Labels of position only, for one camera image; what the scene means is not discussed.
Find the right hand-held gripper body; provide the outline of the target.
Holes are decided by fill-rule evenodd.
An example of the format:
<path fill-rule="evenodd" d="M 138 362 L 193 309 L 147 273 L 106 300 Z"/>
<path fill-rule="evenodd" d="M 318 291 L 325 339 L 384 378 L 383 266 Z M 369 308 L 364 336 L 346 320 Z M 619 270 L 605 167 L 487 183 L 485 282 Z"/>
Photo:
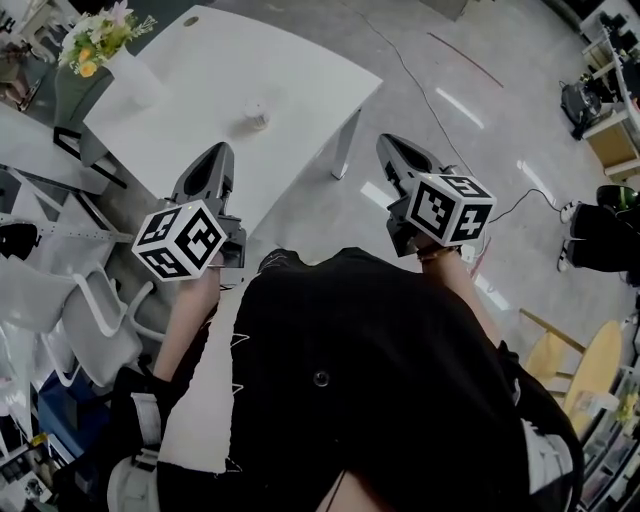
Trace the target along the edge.
<path fill-rule="evenodd" d="M 423 233 L 442 247 L 457 247 L 481 237 L 497 204 L 476 178 L 411 171 L 390 180 L 399 199 L 389 205 L 387 230 L 396 254 L 417 251 Z"/>

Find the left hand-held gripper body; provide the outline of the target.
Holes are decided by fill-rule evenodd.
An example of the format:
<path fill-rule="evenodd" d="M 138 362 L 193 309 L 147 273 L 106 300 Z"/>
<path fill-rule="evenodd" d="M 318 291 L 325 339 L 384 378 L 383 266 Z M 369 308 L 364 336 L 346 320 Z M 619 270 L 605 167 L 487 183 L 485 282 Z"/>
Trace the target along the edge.
<path fill-rule="evenodd" d="M 223 257 L 222 268 L 242 268 L 246 231 L 240 220 L 198 199 L 147 215 L 132 245 L 133 254 L 160 281 L 200 278 Z"/>

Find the person's right forearm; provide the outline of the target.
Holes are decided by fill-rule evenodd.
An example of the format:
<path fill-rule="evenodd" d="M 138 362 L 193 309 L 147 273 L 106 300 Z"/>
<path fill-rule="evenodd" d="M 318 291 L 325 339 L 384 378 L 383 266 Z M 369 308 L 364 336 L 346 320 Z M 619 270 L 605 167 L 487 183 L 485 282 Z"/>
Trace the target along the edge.
<path fill-rule="evenodd" d="M 418 250 L 417 258 L 425 275 L 456 293 L 467 304 L 487 337 L 498 347 L 502 336 L 493 318 L 481 302 L 458 250 L 454 247 L 429 244 Z"/>

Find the person's left forearm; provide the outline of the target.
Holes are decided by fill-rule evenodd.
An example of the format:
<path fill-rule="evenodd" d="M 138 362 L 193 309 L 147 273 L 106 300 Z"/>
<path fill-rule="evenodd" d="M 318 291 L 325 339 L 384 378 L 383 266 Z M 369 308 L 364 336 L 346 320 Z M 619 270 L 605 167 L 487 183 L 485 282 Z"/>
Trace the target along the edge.
<path fill-rule="evenodd" d="M 153 375 L 160 380 L 172 380 L 201 325 L 220 300 L 222 260 L 216 256 L 213 263 L 214 266 L 207 267 L 198 279 L 179 283 L 165 337 L 153 370 Z"/>

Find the white table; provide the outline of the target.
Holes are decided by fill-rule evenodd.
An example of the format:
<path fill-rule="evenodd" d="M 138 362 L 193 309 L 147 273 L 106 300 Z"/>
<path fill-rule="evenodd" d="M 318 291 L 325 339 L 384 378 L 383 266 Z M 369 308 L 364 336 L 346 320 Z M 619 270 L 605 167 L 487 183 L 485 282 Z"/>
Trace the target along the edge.
<path fill-rule="evenodd" d="M 155 197 L 168 197 L 203 152 L 226 142 L 234 152 L 229 212 L 252 232 L 332 139 L 332 174 L 341 178 L 365 102 L 380 79 L 287 31 L 195 6 L 139 53 L 168 89 L 138 106 L 116 82 L 85 118 L 86 127 Z M 252 129 L 248 100 L 266 101 L 270 121 Z"/>

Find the white office chair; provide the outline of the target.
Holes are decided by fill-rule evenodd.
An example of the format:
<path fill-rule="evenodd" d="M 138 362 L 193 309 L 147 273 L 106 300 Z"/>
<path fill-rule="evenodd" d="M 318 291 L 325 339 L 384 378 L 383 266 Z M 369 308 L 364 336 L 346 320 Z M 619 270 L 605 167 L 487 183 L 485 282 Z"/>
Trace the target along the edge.
<path fill-rule="evenodd" d="M 142 336 L 164 339 L 136 320 L 156 285 L 146 282 L 129 304 L 118 291 L 119 282 L 101 265 L 87 275 L 62 276 L 41 272 L 15 256 L 0 256 L 0 321 L 32 332 L 66 387 L 84 372 L 104 388 L 121 367 L 137 361 Z"/>

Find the white metal storage rack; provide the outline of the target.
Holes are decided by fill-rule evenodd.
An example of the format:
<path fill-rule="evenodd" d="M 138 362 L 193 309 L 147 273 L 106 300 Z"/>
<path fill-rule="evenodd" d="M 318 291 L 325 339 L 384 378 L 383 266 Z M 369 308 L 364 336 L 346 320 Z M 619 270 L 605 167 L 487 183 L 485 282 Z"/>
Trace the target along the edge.
<path fill-rule="evenodd" d="M 2 169 L 2 172 L 8 174 L 20 183 L 20 191 L 30 192 L 37 200 L 45 203 L 50 209 L 56 210 L 59 215 L 64 213 L 64 207 L 61 204 L 57 203 L 16 169 L 8 167 Z M 96 221 L 97 227 L 93 228 L 89 226 L 63 223 L 60 221 L 54 222 L 50 221 L 47 217 L 44 219 L 33 220 L 17 214 L 0 213 L 0 226 L 32 224 L 36 227 L 38 234 L 41 236 L 58 235 L 67 238 L 83 238 L 123 244 L 130 244 L 133 242 L 134 236 L 132 234 L 118 231 L 100 212 L 97 212 L 95 216 L 98 218 Z"/>

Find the person's black white shirt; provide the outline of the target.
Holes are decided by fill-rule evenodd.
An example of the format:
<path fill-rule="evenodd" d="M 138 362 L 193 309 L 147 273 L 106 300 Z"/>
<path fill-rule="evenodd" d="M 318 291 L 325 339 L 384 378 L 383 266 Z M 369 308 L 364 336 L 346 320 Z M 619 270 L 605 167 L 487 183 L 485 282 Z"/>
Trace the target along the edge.
<path fill-rule="evenodd" d="M 142 512 L 577 512 L 584 462 L 551 394 L 473 311 L 358 248 L 276 250 L 223 291 L 173 378 Z"/>

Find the white desk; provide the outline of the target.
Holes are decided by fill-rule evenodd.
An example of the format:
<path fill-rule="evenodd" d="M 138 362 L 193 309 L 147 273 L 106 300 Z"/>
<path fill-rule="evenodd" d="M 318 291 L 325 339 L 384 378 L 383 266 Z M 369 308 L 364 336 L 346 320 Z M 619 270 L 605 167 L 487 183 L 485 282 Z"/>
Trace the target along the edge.
<path fill-rule="evenodd" d="M 0 164 L 86 193 L 101 195 L 109 180 L 53 142 L 53 131 L 0 103 Z"/>

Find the yellow white flower bouquet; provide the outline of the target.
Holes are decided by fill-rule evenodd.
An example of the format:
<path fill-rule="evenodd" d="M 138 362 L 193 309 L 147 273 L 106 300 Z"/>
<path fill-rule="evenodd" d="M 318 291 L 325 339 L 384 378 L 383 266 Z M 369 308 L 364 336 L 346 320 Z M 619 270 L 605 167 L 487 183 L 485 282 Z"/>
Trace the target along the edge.
<path fill-rule="evenodd" d="M 127 0 L 116 1 L 98 14 L 84 13 L 62 41 L 58 66 L 89 78 L 128 43 L 152 32 L 156 24 L 153 15 L 140 20 Z"/>

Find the wooden shelf cabinet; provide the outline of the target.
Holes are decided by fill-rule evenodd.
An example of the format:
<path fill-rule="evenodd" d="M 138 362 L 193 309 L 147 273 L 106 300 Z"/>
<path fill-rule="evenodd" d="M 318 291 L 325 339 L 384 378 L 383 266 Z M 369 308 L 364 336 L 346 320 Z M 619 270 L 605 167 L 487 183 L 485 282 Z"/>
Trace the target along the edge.
<path fill-rule="evenodd" d="M 600 160 L 605 176 L 640 188 L 640 113 L 614 108 L 587 129 L 583 139 Z"/>

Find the blue cabinet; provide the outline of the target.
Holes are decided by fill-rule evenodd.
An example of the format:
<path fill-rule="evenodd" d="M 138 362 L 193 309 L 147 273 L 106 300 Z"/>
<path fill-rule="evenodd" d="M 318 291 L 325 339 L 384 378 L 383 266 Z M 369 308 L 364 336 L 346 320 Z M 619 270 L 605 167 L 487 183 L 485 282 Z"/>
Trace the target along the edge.
<path fill-rule="evenodd" d="M 66 387 L 52 373 L 37 395 L 40 430 L 54 435 L 74 458 L 80 457 L 107 426 L 110 409 L 80 373 Z"/>

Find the desk with monitors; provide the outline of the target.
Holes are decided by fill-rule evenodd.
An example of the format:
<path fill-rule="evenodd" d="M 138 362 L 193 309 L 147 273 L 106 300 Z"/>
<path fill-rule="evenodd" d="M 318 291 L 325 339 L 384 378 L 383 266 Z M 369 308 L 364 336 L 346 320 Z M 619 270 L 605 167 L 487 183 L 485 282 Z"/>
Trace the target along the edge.
<path fill-rule="evenodd" d="M 590 69 L 581 80 L 602 102 L 629 99 L 640 113 L 640 3 L 632 2 L 627 13 L 613 8 L 598 8 L 584 26 L 583 34 L 591 43 L 583 51 L 593 56 L 600 52 L 609 58 L 598 69 Z"/>

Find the round wooden stool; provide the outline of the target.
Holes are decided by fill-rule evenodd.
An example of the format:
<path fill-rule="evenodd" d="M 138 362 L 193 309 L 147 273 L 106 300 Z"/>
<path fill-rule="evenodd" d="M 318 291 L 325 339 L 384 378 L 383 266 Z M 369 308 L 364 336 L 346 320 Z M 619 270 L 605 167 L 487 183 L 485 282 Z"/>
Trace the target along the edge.
<path fill-rule="evenodd" d="M 520 309 L 519 313 L 544 330 L 529 353 L 525 370 L 545 388 L 554 379 L 568 382 L 566 390 L 550 390 L 549 393 L 561 405 L 576 434 L 583 436 L 592 420 L 578 410 L 578 399 L 584 392 L 604 394 L 610 390 L 622 353 L 620 324 L 615 320 L 604 323 L 590 344 L 584 346 L 528 310 Z M 562 370 L 569 349 L 580 355 L 578 366 L 572 373 Z"/>

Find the white shelf unit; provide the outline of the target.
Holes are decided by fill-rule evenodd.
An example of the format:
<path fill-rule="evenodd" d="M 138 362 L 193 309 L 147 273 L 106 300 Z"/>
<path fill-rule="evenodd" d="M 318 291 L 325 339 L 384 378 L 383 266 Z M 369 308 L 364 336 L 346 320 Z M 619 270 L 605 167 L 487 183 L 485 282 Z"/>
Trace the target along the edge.
<path fill-rule="evenodd" d="M 640 370 L 621 367 L 612 392 L 619 408 L 599 413 L 583 438 L 578 512 L 631 512 L 640 499 Z"/>

